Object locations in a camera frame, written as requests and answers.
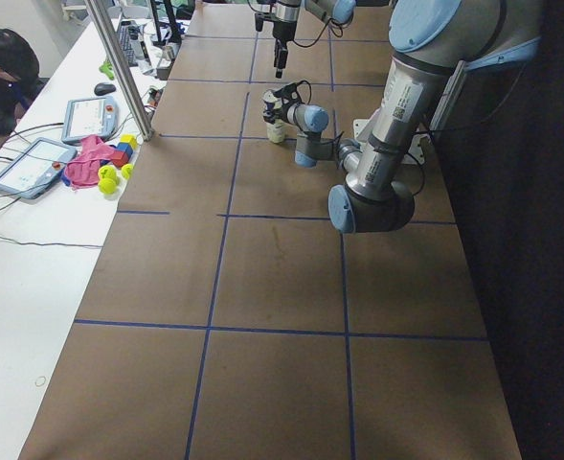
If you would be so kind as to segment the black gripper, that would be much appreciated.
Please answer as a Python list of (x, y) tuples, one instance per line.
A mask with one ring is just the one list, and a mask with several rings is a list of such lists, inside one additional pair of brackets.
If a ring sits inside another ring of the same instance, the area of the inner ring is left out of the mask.
[(287, 43), (294, 40), (296, 30), (296, 21), (283, 21), (279, 18), (273, 21), (273, 37), (277, 40), (274, 48), (274, 67), (277, 79), (282, 78), (288, 57)]
[(274, 124), (277, 121), (283, 121), (287, 124), (292, 124), (293, 119), (290, 114), (290, 109), (293, 103), (283, 103), (278, 99), (275, 94), (273, 94), (273, 108), (272, 110), (264, 110), (262, 113), (262, 118), (267, 124)]

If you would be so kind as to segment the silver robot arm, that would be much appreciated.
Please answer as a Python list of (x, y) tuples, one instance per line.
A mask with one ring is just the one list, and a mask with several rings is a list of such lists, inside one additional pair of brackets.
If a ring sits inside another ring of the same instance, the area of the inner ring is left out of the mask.
[(388, 232), (413, 216), (415, 200), (395, 173), (426, 112), (458, 63), (469, 69), (531, 59), (538, 46), (541, 1), (397, 1), (389, 24), (394, 49), (380, 107), (354, 139), (325, 139), (327, 112), (305, 103), (296, 83), (264, 92), (270, 141), (281, 123), (297, 128), (295, 161), (309, 168), (338, 161), (345, 182), (327, 200), (341, 233)]

